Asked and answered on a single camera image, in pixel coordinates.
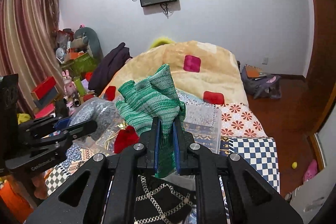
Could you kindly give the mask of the red velvet drawstring pouch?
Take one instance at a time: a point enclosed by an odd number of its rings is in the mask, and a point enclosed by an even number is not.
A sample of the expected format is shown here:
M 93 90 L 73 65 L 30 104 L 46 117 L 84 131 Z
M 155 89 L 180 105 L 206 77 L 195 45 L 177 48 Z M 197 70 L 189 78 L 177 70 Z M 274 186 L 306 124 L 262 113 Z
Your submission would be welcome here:
M 121 153 L 125 148 L 137 143 L 139 136 L 132 126 L 127 126 L 125 129 L 121 129 L 114 142 L 114 153 Z

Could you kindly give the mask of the grey green plush dinosaur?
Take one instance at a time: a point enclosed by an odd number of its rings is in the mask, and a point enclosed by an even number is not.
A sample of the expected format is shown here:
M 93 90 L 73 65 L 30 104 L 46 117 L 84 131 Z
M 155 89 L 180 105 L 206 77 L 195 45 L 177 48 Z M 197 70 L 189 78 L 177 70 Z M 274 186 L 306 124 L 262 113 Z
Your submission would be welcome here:
M 84 46 L 86 47 L 89 55 L 94 59 L 101 61 L 103 58 L 103 53 L 100 46 L 100 40 L 98 39 L 97 33 L 90 27 L 79 28 L 74 33 L 74 40 L 82 39 Z

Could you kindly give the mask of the colourful patterned tablecloth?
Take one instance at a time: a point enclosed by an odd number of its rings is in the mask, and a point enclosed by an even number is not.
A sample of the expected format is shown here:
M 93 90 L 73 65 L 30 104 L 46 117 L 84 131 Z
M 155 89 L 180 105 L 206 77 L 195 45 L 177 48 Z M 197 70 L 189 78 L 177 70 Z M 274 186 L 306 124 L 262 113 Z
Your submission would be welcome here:
M 179 99 L 186 103 L 199 102 L 199 98 L 181 90 L 177 92 Z M 220 145 L 218 154 L 238 153 L 277 191 L 280 190 L 280 173 L 276 142 L 266 136 L 264 129 L 243 103 L 213 105 L 221 111 Z M 66 152 L 67 158 L 46 177 L 48 194 L 52 194 L 66 179 L 77 171 L 95 153 L 85 146 L 85 141 L 75 142 Z

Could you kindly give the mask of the grey knitted item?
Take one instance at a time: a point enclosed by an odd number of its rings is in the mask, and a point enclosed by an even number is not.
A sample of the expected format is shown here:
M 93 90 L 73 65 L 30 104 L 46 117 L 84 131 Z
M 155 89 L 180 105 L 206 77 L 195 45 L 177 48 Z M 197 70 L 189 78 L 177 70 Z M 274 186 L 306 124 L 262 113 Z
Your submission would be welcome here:
M 79 106 L 71 117 L 70 126 L 90 119 L 97 123 L 97 130 L 90 134 L 94 141 L 97 141 L 109 126 L 115 126 L 124 121 L 115 102 L 98 97 L 91 98 Z

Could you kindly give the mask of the pink slipper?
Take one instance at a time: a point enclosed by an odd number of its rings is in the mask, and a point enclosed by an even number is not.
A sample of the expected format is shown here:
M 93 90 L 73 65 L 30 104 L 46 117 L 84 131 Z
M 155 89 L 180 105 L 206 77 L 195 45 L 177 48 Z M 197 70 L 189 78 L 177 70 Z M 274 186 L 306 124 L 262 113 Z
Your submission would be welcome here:
M 315 159 L 313 159 L 303 175 L 302 178 L 303 183 L 311 180 L 317 173 L 318 173 L 318 163 Z

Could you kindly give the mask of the green knitted glove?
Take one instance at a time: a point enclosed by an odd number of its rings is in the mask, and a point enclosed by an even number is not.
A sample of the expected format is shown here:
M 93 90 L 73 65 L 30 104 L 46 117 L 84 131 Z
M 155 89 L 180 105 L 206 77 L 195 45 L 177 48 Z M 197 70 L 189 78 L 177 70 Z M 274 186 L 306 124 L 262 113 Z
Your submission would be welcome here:
M 170 66 L 163 64 L 156 73 L 139 82 L 130 80 L 118 89 L 123 96 L 116 108 L 137 135 L 151 129 L 153 118 L 161 120 L 158 170 L 155 176 L 164 178 L 175 170 L 172 126 L 175 118 L 184 121 L 186 105 L 179 99 Z

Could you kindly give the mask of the brown wooden door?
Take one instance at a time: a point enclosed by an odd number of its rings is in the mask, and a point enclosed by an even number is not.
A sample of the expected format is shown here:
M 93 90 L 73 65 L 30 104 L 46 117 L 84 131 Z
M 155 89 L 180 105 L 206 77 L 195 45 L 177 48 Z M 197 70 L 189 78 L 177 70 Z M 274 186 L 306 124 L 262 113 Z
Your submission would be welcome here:
M 335 101 L 335 0 L 313 0 L 313 48 L 306 82 L 312 92 L 308 135 L 323 126 Z

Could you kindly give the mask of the grey purple backpack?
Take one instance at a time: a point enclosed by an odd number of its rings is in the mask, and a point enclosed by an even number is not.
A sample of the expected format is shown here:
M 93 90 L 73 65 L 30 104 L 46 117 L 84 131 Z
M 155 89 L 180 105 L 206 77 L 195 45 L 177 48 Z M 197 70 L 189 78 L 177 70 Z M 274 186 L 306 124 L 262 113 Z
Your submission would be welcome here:
M 263 72 L 258 67 L 244 65 L 241 71 L 241 80 L 243 82 L 244 90 L 247 94 L 258 98 L 281 98 L 279 75 L 272 75 Z

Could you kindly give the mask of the green box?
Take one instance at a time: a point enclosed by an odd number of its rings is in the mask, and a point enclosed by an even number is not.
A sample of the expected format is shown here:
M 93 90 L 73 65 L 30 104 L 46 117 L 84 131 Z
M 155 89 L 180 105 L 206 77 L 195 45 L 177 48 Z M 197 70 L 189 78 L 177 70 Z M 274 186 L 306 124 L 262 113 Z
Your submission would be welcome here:
M 84 53 L 74 60 L 70 60 L 60 65 L 62 70 L 68 69 L 71 77 L 79 77 L 81 80 L 86 73 L 93 72 L 98 66 L 98 61 L 91 57 L 89 53 Z

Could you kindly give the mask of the clear plastic storage bin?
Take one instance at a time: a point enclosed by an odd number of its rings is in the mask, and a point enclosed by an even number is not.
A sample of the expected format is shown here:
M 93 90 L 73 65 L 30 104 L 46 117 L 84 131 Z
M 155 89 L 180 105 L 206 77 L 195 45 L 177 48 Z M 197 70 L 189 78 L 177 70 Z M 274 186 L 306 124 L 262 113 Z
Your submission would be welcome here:
M 186 102 L 185 105 L 184 129 L 192 133 L 196 142 L 206 146 L 212 152 L 218 153 L 221 141 L 221 111 L 213 105 L 199 102 Z M 126 127 L 125 121 L 115 126 L 109 126 L 97 141 L 94 141 L 90 136 L 86 137 L 85 146 L 94 152 L 112 155 L 117 134 Z

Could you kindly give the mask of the striped red beige curtain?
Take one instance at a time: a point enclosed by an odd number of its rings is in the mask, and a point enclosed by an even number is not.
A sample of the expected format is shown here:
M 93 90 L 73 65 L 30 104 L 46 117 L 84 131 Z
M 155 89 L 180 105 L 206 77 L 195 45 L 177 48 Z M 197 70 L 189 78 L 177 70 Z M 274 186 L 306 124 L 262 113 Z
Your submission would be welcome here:
M 61 88 L 56 59 L 59 0 L 1 0 L 1 75 L 18 74 L 18 109 L 33 115 L 31 91 L 47 77 Z

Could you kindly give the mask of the beige plush blanket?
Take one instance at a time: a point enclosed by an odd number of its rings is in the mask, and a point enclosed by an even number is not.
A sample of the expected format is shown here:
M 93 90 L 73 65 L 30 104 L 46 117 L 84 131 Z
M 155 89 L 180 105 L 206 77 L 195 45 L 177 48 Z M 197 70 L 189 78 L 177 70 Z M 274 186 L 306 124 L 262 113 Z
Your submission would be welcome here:
M 129 80 L 138 82 L 168 64 L 177 89 L 200 99 L 204 92 L 221 93 L 225 103 L 248 105 L 247 95 L 232 52 L 197 41 L 165 44 L 130 59 L 108 86 L 119 88 Z

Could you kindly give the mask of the dark purple garment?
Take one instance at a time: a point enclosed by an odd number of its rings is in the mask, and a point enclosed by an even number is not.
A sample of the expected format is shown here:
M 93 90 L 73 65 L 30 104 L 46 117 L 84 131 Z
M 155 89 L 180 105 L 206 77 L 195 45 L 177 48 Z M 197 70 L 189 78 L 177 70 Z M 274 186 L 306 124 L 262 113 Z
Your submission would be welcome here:
M 124 42 L 112 49 L 93 71 L 88 88 L 101 94 L 113 76 L 131 59 L 129 48 Z

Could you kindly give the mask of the pink bunny plush toy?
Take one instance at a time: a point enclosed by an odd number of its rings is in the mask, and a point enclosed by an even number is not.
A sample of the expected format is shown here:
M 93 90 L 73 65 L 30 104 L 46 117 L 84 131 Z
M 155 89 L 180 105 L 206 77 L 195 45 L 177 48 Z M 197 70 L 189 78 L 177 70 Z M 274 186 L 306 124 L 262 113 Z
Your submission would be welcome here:
M 70 76 L 68 69 L 62 71 L 62 77 L 63 77 L 65 95 L 71 97 L 72 94 L 77 92 L 77 89 L 75 83 L 72 81 L 72 77 Z

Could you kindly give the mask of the red flat box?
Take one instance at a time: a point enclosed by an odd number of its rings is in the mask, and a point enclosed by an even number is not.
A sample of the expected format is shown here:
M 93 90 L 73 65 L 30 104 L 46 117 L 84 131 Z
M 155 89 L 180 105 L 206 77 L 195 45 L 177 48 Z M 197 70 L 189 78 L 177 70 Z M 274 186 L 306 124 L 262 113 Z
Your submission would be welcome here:
M 42 99 L 56 85 L 56 80 L 53 76 L 47 77 L 43 82 L 38 84 L 32 91 L 31 95 L 34 100 Z

